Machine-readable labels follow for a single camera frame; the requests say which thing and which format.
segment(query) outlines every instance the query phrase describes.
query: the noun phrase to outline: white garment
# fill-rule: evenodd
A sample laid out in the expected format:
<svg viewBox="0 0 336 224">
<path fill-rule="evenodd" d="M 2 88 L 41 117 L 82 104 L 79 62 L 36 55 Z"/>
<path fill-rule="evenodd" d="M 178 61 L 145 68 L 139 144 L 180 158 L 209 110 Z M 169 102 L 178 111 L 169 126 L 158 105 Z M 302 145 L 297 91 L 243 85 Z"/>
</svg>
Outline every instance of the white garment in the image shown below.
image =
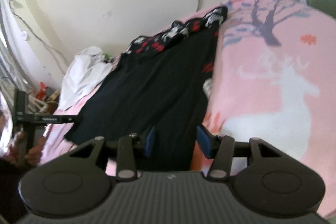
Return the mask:
<svg viewBox="0 0 336 224">
<path fill-rule="evenodd" d="M 98 47 L 88 47 L 75 56 L 62 81 L 58 109 L 68 109 L 105 79 L 112 64 L 103 61 Z"/>
</svg>

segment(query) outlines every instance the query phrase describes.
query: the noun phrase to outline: ribbed gray surface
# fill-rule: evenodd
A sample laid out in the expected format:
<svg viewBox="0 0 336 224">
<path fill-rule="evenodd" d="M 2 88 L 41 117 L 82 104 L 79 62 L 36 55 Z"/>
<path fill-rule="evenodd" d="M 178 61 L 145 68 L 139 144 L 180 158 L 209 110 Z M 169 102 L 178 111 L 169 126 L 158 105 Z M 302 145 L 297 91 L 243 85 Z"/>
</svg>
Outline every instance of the ribbed gray surface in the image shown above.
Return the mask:
<svg viewBox="0 0 336 224">
<path fill-rule="evenodd" d="M 19 224 L 319 224 L 316 214 L 296 219 L 260 216 L 238 203 L 225 184 L 200 173 L 144 173 L 119 183 L 104 204 L 70 219 L 28 215 Z"/>
</svg>

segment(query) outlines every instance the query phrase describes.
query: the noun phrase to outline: pink bedsheet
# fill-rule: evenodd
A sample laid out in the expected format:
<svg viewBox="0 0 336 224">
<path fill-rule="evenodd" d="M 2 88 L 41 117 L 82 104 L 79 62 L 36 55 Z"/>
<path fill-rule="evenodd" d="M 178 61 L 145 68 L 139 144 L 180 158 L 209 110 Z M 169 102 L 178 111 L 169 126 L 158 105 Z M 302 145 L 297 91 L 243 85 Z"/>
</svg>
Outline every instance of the pink bedsheet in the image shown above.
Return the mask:
<svg viewBox="0 0 336 224">
<path fill-rule="evenodd" d="M 336 209 L 336 21 L 293 0 L 227 4 L 204 125 L 237 141 L 263 138 L 318 172 L 326 184 L 318 212 L 329 215 Z M 49 130 L 42 164 L 74 147 L 63 139 L 71 126 Z M 196 148 L 194 169 L 206 172 L 210 164 Z M 238 162 L 233 171 L 240 168 Z M 114 162 L 106 172 L 115 174 Z"/>
</svg>

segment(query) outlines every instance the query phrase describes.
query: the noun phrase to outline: white deer silhouette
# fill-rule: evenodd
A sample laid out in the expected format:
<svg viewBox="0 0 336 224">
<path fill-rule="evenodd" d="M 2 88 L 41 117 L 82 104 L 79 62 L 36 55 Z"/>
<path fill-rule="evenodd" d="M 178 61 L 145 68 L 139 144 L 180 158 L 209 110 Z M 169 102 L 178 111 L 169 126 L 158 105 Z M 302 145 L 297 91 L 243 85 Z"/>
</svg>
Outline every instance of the white deer silhouette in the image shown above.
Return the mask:
<svg viewBox="0 0 336 224">
<path fill-rule="evenodd" d="M 260 59 L 264 72 L 246 73 L 241 66 L 238 74 L 244 79 L 270 79 L 271 84 L 280 85 L 282 109 L 277 112 L 247 114 L 228 118 L 222 134 L 230 135 L 236 141 L 248 141 L 251 137 L 261 138 L 295 159 L 307 151 L 311 130 L 311 115 L 304 95 L 318 96 L 319 88 L 308 82 L 298 72 L 305 69 L 300 58 L 292 62 L 286 57 L 279 61 L 268 51 Z"/>
</svg>

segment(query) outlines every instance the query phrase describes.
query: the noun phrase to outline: orange leaf print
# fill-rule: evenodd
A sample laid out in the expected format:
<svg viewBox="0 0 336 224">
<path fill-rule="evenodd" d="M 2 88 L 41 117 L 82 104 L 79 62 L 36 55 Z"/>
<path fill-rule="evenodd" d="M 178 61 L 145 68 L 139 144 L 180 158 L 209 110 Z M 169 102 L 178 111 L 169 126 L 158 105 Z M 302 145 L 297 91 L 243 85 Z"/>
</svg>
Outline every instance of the orange leaf print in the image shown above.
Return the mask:
<svg viewBox="0 0 336 224">
<path fill-rule="evenodd" d="M 311 35 L 311 34 L 305 34 L 305 35 L 302 35 L 300 37 L 300 40 L 305 43 L 305 44 L 308 44 L 309 46 L 312 45 L 312 44 L 316 44 L 316 36 L 314 35 Z"/>
</svg>

